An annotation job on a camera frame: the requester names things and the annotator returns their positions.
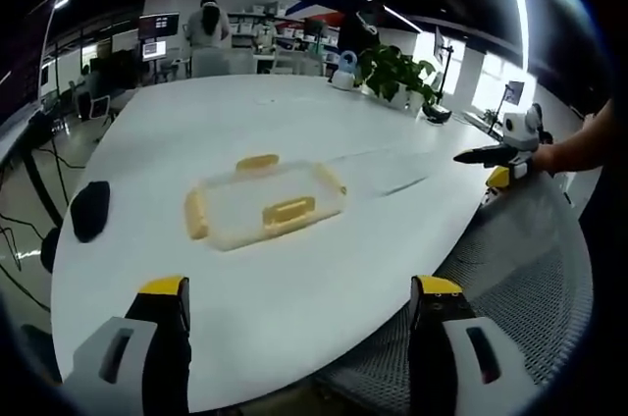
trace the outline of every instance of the plant pot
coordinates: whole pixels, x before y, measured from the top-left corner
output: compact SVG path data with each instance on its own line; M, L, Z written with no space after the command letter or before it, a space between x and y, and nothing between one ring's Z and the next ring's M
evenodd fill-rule
M384 97L377 97L378 102L386 107L405 112L412 117L419 115L421 107L425 102L423 94L406 90L405 84L399 85L399 90L396 92L391 101L386 100Z

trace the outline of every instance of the person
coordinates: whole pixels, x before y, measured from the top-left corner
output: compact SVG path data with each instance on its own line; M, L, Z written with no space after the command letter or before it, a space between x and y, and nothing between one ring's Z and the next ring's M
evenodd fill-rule
M306 51L307 50L307 43L305 43L303 41L302 38L297 37L294 40L294 51Z
M348 14L342 21L338 37L338 49L352 51L360 56L367 48L380 44L377 24L384 15L384 6L371 1L359 11Z
M610 100L580 131L557 144L539 146L532 158L535 170L550 174L603 166L596 190L580 217L591 257L592 321L575 357L543 401L543 414L596 408L600 401L618 400L623 391L621 377L608 375L607 366L621 362L620 354L625 354L616 307L622 301L623 238L628 233L625 220L621 220L628 211L626 124L625 104Z
M216 0L201 0L200 10L187 20L185 38L192 48L220 48L230 35L229 17Z
M253 28L253 34L255 35L255 46L260 49L273 48L275 44L275 38L277 37L277 28L273 22L271 15L266 15L264 22L257 24Z
M80 76L77 79L77 86L85 84L85 80L89 75L89 65L85 65L80 70Z

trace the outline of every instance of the transparent plastic container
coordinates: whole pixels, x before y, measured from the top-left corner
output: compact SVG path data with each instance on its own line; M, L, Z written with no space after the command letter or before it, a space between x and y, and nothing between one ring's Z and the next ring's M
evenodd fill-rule
M306 228L340 213L346 188L321 163L246 158L234 173L193 189L185 201L190 237L228 251Z

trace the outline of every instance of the white wall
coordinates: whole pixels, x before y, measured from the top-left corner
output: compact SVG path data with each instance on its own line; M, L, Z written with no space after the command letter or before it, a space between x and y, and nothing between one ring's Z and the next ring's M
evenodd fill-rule
M120 50L133 50L139 40L137 40L137 29L118 33L113 36L112 52Z
M418 33L415 31L397 30L394 28L378 28L380 42L383 45L394 45L401 50L404 55L412 56L416 46Z
M480 80L484 54L465 47L458 76L458 84L453 94L445 94L443 105L453 112L463 112L471 108L473 96Z
M545 129L554 141L563 141L582 127L582 120L543 86L537 84L533 100L541 105Z
M80 51L73 51L59 58L59 92L70 88L69 82L76 81L80 76ZM57 65L52 62L48 66L48 82L41 86L41 95L57 89L55 75Z

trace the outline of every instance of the computer screen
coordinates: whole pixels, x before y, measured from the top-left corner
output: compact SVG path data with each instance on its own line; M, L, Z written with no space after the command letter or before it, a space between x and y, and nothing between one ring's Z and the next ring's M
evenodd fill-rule
M138 38L145 40L160 36L173 36L179 32L179 14L153 14L139 18Z
M156 60L166 56L166 42L155 41L153 43L144 43L141 51L143 61Z
M0 125L39 99L42 54L56 2L44 0L0 42Z
M441 35L441 29L436 27L436 33L434 35L434 57L439 65L443 65L443 49L445 48L445 39Z

